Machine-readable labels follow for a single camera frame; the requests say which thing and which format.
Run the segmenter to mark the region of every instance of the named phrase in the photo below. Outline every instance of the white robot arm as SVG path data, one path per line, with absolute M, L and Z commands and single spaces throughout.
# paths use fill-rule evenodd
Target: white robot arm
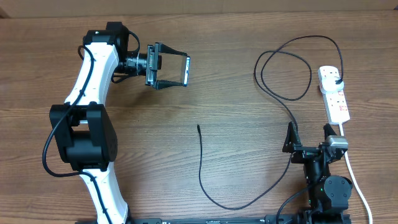
M 121 22 L 109 22 L 106 30 L 89 30 L 83 38 L 83 45 L 90 52 L 85 49 L 75 86 L 64 105 L 53 105 L 50 110 L 50 121 L 55 130 L 54 136 L 61 159 L 80 173 L 93 199 L 98 218 L 90 223 L 131 222 L 129 207 L 122 198 L 114 171 L 118 140 L 104 107 L 110 82 L 118 83 L 129 77 L 145 75 L 146 85 L 157 90 L 186 86 L 188 83 L 190 57 L 186 53 L 160 43 L 148 45 L 146 54 L 140 54 L 139 47 L 128 52 L 130 34 L 139 44 L 137 36 L 128 31 Z M 90 53 L 94 58 L 91 76 L 88 75 L 92 66 Z M 157 80 L 157 71 L 162 65 L 159 53 L 185 57 L 181 82 Z M 78 100 L 88 78 L 84 95 Z M 72 126 L 81 123 L 87 123 L 89 131 L 72 129 Z

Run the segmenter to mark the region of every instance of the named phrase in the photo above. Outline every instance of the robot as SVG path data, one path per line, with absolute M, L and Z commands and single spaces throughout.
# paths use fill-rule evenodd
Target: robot
M 138 41 L 138 48 L 133 51 L 127 51 L 130 35 Z M 84 57 L 80 53 L 81 49 L 85 50 Z M 349 215 L 344 215 L 343 211 L 348 208 L 352 183 L 345 177 L 331 175 L 328 168 L 329 163 L 340 160 L 347 151 L 346 139 L 337 136 L 327 124 L 324 127 L 324 142 L 317 147 L 303 147 L 291 122 L 282 151 L 290 153 L 292 163 L 304 165 L 308 184 L 305 192 L 309 192 L 310 207 L 303 208 L 294 215 L 280 215 L 282 205 L 277 215 L 266 215 L 263 218 L 133 219 L 129 206 L 121 195 L 114 171 L 118 139 L 104 106 L 109 84 L 145 75 L 145 85 L 156 90 L 187 86 L 190 67 L 190 57 L 185 52 L 164 44 L 148 45 L 146 54 L 139 53 L 139 50 L 138 37 L 121 22 L 108 22 L 105 30 L 89 30 L 83 38 L 83 45 L 78 49 L 83 64 L 76 84 L 64 104 L 51 107 L 49 116 L 53 130 L 43 151 L 44 169 L 54 177 L 79 175 L 88 187 L 98 214 L 97 220 L 76 223 L 351 223 Z M 179 82 L 157 79 L 157 71 L 162 67 L 160 53 L 183 57 Z M 74 131 L 72 127 L 80 124 L 88 124 L 89 130 Z M 62 161 L 69 163 L 76 172 L 56 174 L 47 166 L 46 154 L 53 136 Z

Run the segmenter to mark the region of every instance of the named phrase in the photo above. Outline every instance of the power strip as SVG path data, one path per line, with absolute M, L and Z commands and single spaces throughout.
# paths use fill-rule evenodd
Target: power strip
M 330 124 L 338 124 L 340 128 L 340 134 L 344 136 L 343 123 L 350 119 L 347 101 L 344 95 L 344 83 L 336 84 L 336 80 L 340 79 L 338 69 L 332 66 L 322 66 L 318 70 L 319 77 L 319 88 L 321 89 L 323 95 L 323 101 L 325 102 L 326 114 L 328 116 L 328 121 Z M 356 191 L 361 197 L 366 210 L 368 211 L 369 223 L 373 224 L 371 209 L 362 194 L 361 189 L 359 189 L 358 183 L 356 182 L 351 164 L 349 163 L 348 153 L 344 154 L 346 159 L 347 168 L 351 179 L 353 180 Z

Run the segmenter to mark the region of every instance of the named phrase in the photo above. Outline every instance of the white cord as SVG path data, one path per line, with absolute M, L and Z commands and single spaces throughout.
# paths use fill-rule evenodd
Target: white cord
M 340 135 L 344 136 L 343 125 L 341 123 L 339 123 L 338 127 L 340 129 Z M 369 224 L 373 224 L 373 217 L 372 217 L 371 208 L 369 207 L 369 205 L 368 205 L 368 203 L 367 203 L 367 201 L 365 199 L 365 196 L 362 194 L 361 189 L 359 189 L 358 183 L 356 182 L 356 179 L 355 179 L 355 176 L 354 176 L 354 172 L 353 172 L 353 170 L 351 168 L 351 164 L 349 163 L 348 153 L 347 152 L 344 154 L 344 158 L 346 159 L 348 172 L 349 172 L 349 174 L 351 176 L 351 179 L 353 180 L 353 183 L 354 183 L 354 186 L 356 188 L 356 191 L 358 192 L 359 196 L 361 197 L 362 202 L 363 202 L 363 204 L 366 207 L 366 211 L 368 211 Z

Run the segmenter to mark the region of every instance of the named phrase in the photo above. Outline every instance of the wooden table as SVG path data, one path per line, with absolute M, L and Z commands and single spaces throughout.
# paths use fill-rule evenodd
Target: wooden table
M 163 42 L 192 57 L 187 88 L 161 91 L 144 77 L 111 84 L 107 111 L 119 139 L 116 175 L 134 217 L 261 217 L 305 186 L 302 165 L 292 164 L 280 184 L 239 210 L 212 204 L 198 183 L 199 139 L 203 134 L 203 185 L 219 203 L 243 205 L 275 182 L 289 155 L 281 151 L 286 111 L 255 85 L 252 71 L 261 52 L 301 35 L 327 35 L 341 48 L 351 120 L 345 124 L 355 176 L 376 223 L 397 223 L 398 214 L 398 13 L 300 12 L 203 16 L 116 16 L 0 19 L 0 223 L 73 223 L 95 219 L 90 195 L 79 177 L 57 179 L 42 167 L 42 147 L 51 126 L 49 109 L 69 95 L 81 60 L 76 52 L 89 29 L 122 21 L 147 44 Z M 286 50 L 313 68 L 313 84 L 300 101 L 286 102 L 306 146 L 323 140 L 327 122 L 316 70 L 340 67 L 331 42 L 305 39 Z M 164 57 L 159 78 L 178 80 L 180 58 Z M 306 65 L 277 55 L 266 82 L 284 96 L 301 94 Z M 55 141 L 48 163 L 56 172 L 70 166 Z M 331 165 L 349 177 L 344 160 Z M 306 206 L 306 196 L 284 213 Z M 353 190 L 354 223 L 367 215 Z

